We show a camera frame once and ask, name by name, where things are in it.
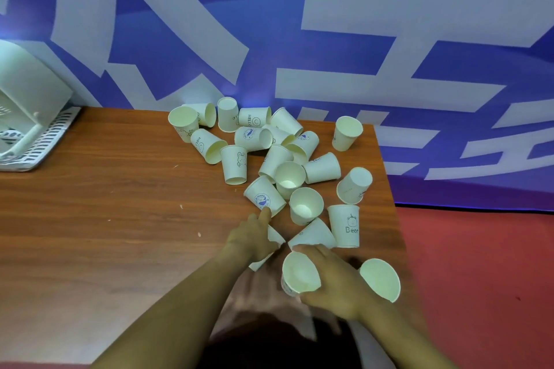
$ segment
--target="person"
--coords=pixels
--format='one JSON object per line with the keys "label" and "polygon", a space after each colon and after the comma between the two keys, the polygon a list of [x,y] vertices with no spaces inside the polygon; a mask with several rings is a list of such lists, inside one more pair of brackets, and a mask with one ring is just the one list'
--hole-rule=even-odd
{"label": "person", "polygon": [[[276,242],[267,239],[270,219],[271,211],[264,207],[259,216],[251,214],[241,222],[231,231],[225,246],[215,257],[152,305],[94,361],[91,368],[206,367],[200,360],[209,349],[205,347],[212,328],[239,275],[250,263],[264,259],[279,248]],[[373,292],[358,272],[336,254],[323,245],[297,245],[294,250],[313,261],[321,279],[319,289],[300,295],[303,303],[328,310],[344,320],[359,321],[400,369],[455,368],[447,357],[407,324],[391,302]],[[257,339],[256,344],[260,344],[260,337]],[[232,349],[247,355],[258,347],[249,347],[245,343],[240,341]],[[326,346],[326,350],[330,349],[333,347]],[[309,355],[314,350],[305,345],[301,347],[308,362],[315,361],[309,360],[314,358]],[[330,353],[324,352],[323,358],[325,355],[330,356]],[[290,361],[274,359],[275,353],[260,356],[266,359],[266,364],[260,367],[290,367]],[[226,362],[226,366],[233,367],[230,361]]]}

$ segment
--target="upright cup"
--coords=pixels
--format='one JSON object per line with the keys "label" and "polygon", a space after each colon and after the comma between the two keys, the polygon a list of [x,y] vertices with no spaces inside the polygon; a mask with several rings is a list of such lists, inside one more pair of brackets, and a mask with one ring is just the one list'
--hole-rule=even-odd
{"label": "upright cup", "polygon": [[282,262],[281,288],[288,296],[296,296],[321,287],[315,264],[307,255],[292,251]]}
{"label": "upright cup", "polygon": [[225,184],[237,185],[246,182],[246,149],[230,145],[221,149],[221,162]]}
{"label": "upright cup", "polygon": [[206,129],[196,130],[190,137],[190,141],[210,165],[221,161],[221,149],[227,146],[225,140],[214,136]]}
{"label": "upright cup", "polygon": [[341,166],[332,152],[304,164],[304,169],[306,170],[307,184],[338,180],[341,177]]}
{"label": "upright cup", "polygon": [[[271,226],[267,226],[267,239],[271,240],[273,242],[278,242],[279,247],[285,243],[285,239]],[[252,263],[248,267],[250,267],[250,270],[257,272],[258,269],[267,261],[269,257],[271,257],[273,253],[269,254],[267,257],[265,257],[262,261],[256,261],[255,263]]]}
{"label": "upright cup", "polygon": [[309,224],[323,211],[323,197],[314,189],[302,187],[290,196],[290,218],[297,225]]}
{"label": "upright cup", "polygon": [[335,134],[333,135],[333,147],[339,152],[350,149],[352,143],[362,134],[364,126],[354,117],[343,115],[339,117],[335,124]]}
{"label": "upright cup", "polygon": [[337,241],[324,221],[317,217],[292,240],[289,240],[289,248],[291,249],[298,244],[323,244],[331,249],[337,246]]}
{"label": "upright cup", "polygon": [[256,178],[244,191],[244,197],[252,201],[260,210],[266,206],[269,207],[272,217],[287,205],[281,194],[269,182],[267,175]]}
{"label": "upright cup", "polygon": [[356,205],[362,201],[373,176],[371,172],[359,166],[352,168],[344,179],[337,184],[337,196],[347,205]]}
{"label": "upright cup", "polygon": [[271,119],[271,107],[241,108],[239,111],[239,124],[243,127],[263,127]]}
{"label": "upright cup", "polygon": [[231,97],[221,98],[217,102],[218,127],[225,133],[237,131],[239,125],[239,106]]}
{"label": "upright cup", "polygon": [[287,144],[294,155],[294,162],[304,165],[308,163],[310,156],[319,144],[319,137],[313,131],[305,131],[294,142]]}
{"label": "upright cup", "polygon": [[275,171],[277,170],[277,167],[283,162],[292,161],[292,160],[293,160],[293,153],[290,150],[283,148],[280,145],[273,145],[267,151],[267,155],[265,156],[264,162],[261,164],[261,168],[258,172],[258,175],[259,176],[267,175],[267,177],[269,178],[269,181],[272,184],[274,184]]}
{"label": "upright cup", "polygon": [[269,149],[272,145],[272,133],[268,129],[240,127],[235,132],[235,144],[245,147],[249,152]]}
{"label": "upright cup", "polygon": [[388,262],[372,258],[362,264],[359,272],[375,293],[396,302],[400,296],[400,278]]}
{"label": "upright cup", "polygon": [[288,200],[293,192],[304,184],[305,180],[306,171],[298,163],[283,162],[275,170],[275,185],[285,200]]}
{"label": "upright cup", "polygon": [[339,248],[360,246],[360,208],[354,205],[334,205],[327,208],[331,231]]}
{"label": "upright cup", "polygon": [[167,120],[185,143],[190,143],[190,136],[198,130],[198,113],[191,107],[173,108]]}
{"label": "upright cup", "polygon": [[274,145],[287,146],[287,144],[294,142],[294,139],[296,139],[296,136],[294,134],[289,134],[284,130],[272,126],[271,124],[266,124],[262,126],[262,128],[268,129],[272,132]]}
{"label": "upright cup", "polygon": [[216,124],[216,107],[208,102],[207,104],[183,104],[184,107],[191,107],[198,112],[198,124],[206,127],[214,127]]}
{"label": "upright cup", "polygon": [[304,127],[290,115],[285,107],[279,108],[272,116],[271,125],[278,129],[284,130],[287,133],[300,136],[304,131]]}

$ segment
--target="person's right hand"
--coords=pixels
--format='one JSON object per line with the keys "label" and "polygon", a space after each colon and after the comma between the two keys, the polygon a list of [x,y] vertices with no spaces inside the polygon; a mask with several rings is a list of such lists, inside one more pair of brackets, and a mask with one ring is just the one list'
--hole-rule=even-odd
{"label": "person's right hand", "polygon": [[359,320],[364,307],[381,303],[381,297],[363,277],[324,245],[298,244],[293,250],[308,256],[321,279],[319,289],[300,294],[302,303],[326,309],[346,320]]}

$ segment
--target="white paper cup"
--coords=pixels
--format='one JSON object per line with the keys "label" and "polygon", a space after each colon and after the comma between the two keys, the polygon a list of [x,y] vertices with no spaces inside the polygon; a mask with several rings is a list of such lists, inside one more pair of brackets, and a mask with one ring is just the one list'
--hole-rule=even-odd
{"label": "white paper cup", "polygon": [[225,140],[214,136],[206,129],[196,130],[190,137],[190,141],[210,165],[221,161],[221,149],[227,146]]}
{"label": "white paper cup", "polygon": [[267,151],[264,162],[261,164],[258,172],[259,176],[267,175],[269,181],[275,183],[275,171],[277,167],[287,161],[293,160],[293,153],[280,145],[273,145]]}
{"label": "white paper cup", "polygon": [[[283,238],[276,230],[274,230],[271,226],[267,226],[267,239],[271,240],[273,242],[278,242],[279,247],[285,243],[285,238]],[[271,257],[273,253],[269,254],[267,257],[265,257],[262,261],[256,261],[255,263],[252,263],[248,267],[250,267],[250,270],[257,272],[258,269],[267,261],[269,257]]]}
{"label": "white paper cup", "polygon": [[239,124],[244,127],[261,128],[272,119],[272,109],[264,108],[241,108],[239,112]]}
{"label": "white paper cup", "polygon": [[372,258],[362,264],[359,272],[375,293],[396,302],[400,296],[400,278],[388,262]]}
{"label": "white paper cup", "polygon": [[302,165],[292,162],[292,157],[289,161],[281,163],[275,170],[275,186],[285,200],[288,200],[305,180],[306,171]]}
{"label": "white paper cup", "polygon": [[313,222],[302,229],[302,231],[292,240],[289,240],[289,248],[291,249],[298,244],[323,244],[327,248],[331,249],[337,246],[337,241],[325,222],[317,217]]}
{"label": "white paper cup", "polygon": [[245,147],[249,152],[269,149],[272,145],[272,132],[268,129],[239,127],[235,132],[235,144]]}
{"label": "white paper cup", "polygon": [[306,183],[338,180],[341,177],[341,166],[334,153],[329,152],[313,161],[304,164]]}
{"label": "white paper cup", "polygon": [[356,205],[362,201],[364,193],[372,182],[371,172],[357,166],[352,168],[344,179],[337,184],[337,196],[347,205]]}
{"label": "white paper cup", "polygon": [[281,287],[289,296],[321,287],[321,279],[315,264],[307,255],[292,251],[282,262]]}
{"label": "white paper cup", "polygon": [[294,162],[304,165],[308,163],[310,156],[314,153],[315,148],[319,144],[319,137],[313,131],[305,131],[293,142],[287,144],[294,155]]}
{"label": "white paper cup", "polygon": [[343,115],[335,124],[333,147],[339,152],[350,149],[352,143],[364,132],[364,126],[354,117]]}
{"label": "white paper cup", "polygon": [[290,196],[290,218],[297,225],[307,225],[323,211],[323,197],[314,189],[302,187]]}
{"label": "white paper cup", "polygon": [[285,107],[279,108],[273,114],[270,124],[287,133],[294,134],[296,137],[300,136],[304,131],[304,127],[290,115]]}
{"label": "white paper cup", "polygon": [[190,143],[190,136],[198,130],[198,112],[191,107],[173,108],[167,120],[185,143]]}
{"label": "white paper cup", "polygon": [[207,104],[183,104],[185,107],[191,107],[198,112],[198,124],[206,127],[214,127],[216,124],[216,107],[208,102]]}
{"label": "white paper cup", "polygon": [[327,208],[331,231],[339,248],[360,246],[360,208],[354,205],[334,205]]}
{"label": "white paper cup", "polygon": [[221,149],[221,163],[226,184],[246,182],[246,149],[237,145],[225,146]]}
{"label": "white paper cup", "polygon": [[256,178],[244,191],[244,197],[252,201],[260,210],[266,206],[269,207],[272,217],[287,205],[279,191],[269,182],[267,175]]}
{"label": "white paper cup", "polygon": [[287,144],[294,142],[294,139],[296,139],[294,134],[289,134],[284,130],[273,127],[271,124],[266,124],[262,128],[272,132],[274,145],[287,146]]}
{"label": "white paper cup", "polygon": [[237,101],[231,97],[221,98],[217,102],[217,125],[225,133],[236,131],[239,125],[239,106]]}

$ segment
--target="wooden table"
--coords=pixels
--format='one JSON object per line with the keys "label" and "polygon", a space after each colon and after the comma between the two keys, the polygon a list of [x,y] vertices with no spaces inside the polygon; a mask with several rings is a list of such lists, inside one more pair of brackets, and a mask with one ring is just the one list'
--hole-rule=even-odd
{"label": "wooden table", "polygon": [[[391,263],[402,281],[397,306],[425,331],[373,127],[341,153],[331,148],[333,123],[303,125],[321,140],[312,158],[333,151],[343,176],[354,166],[373,174],[359,204],[361,247],[336,251]],[[212,131],[232,143],[233,134]],[[248,156],[249,182],[264,155]],[[311,187],[329,206],[340,204],[336,184]],[[0,174],[0,361],[91,362],[257,211],[246,187],[226,185],[221,164],[183,143],[166,113],[85,109],[37,170]],[[322,219],[329,224],[327,211]],[[286,240],[301,229],[288,206],[272,226]],[[281,303],[289,300],[278,289],[287,253],[285,245],[264,266]],[[237,304],[241,293],[233,295]]]}

